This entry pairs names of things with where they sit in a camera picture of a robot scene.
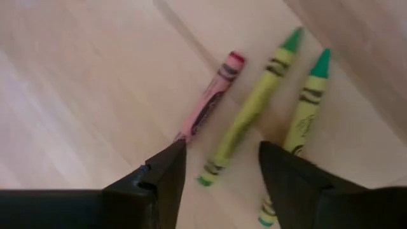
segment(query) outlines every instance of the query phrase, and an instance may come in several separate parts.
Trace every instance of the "green crayon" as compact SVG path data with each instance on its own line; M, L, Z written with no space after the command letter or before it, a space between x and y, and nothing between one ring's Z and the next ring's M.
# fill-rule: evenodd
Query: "green crayon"
M290 124L290 129L283 148L297 156L306 142L311 124L315 120L319 103L324 94L326 82L328 80L330 50L325 49L319 57L316 65L311 70L310 76L305 82L301 91L299 102L294 112L294 118ZM272 226L277 220L270 197L263 201L259 222L264 226Z
M269 60L263 75L223 137L215 155L204 167L204 172L198 178L200 184L210 186L227 166L237 144L243 138L249 126L264 110L270 95L293 63L302 34L302 27L295 29L290 37L277 49L274 58Z

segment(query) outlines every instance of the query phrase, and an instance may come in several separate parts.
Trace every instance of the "black object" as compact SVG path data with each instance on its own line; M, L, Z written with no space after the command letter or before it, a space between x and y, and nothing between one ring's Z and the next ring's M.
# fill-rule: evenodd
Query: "black object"
M261 142L259 161L281 229L407 228L407 188L369 190Z
M173 229L185 165L180 140L103 190L0 191L0 228Z

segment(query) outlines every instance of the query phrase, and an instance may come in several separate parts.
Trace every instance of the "pink crayon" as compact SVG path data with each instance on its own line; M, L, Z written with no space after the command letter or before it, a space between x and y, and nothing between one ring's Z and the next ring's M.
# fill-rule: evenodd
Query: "pink crayon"
M192 113L185 120L182 129L176 135L174 141L185 139L188 143L192 137L197 134L202 123L209 116L209 113L215 108L216 104L222 99L223 94L229 89L230 85L243 69L245 59L231 52L217 74L203 93L198 104Z

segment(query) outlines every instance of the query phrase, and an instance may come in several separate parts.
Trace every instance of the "green crayon tip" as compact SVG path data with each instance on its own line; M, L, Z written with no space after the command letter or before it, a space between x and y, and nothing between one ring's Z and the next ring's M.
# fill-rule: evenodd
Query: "green crayon tip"
M260 217L259 217L259 222L260 222L263 226L267 226L267 227L273 226L273 223L267 223L266 221L262 220Z
M329 69L329 58L331 56L331 50L326 48L321 56L319 57L316 65L311 70L311 75L327 79L328 78L328 69Z
M303 33L304 28L297 27L280 47L293 53L297 52L298 44L300 43Z
M205 180L202 176L200 176L199 178L197 178L198 183L200 183L203 186L210 186L212 185L212 182Z

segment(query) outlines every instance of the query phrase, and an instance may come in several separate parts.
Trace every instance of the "crayon stripe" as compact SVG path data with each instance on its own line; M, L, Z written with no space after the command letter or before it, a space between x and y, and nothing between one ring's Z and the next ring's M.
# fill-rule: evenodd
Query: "crayon stripe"
M239 72L238 70L230 67L227 64L222 64L222 68L229 74L237 74Z
M230 67L228 64L222 64L222 66L217 70L217 74L220 75L224 80L233 82L236 79L238 70Z

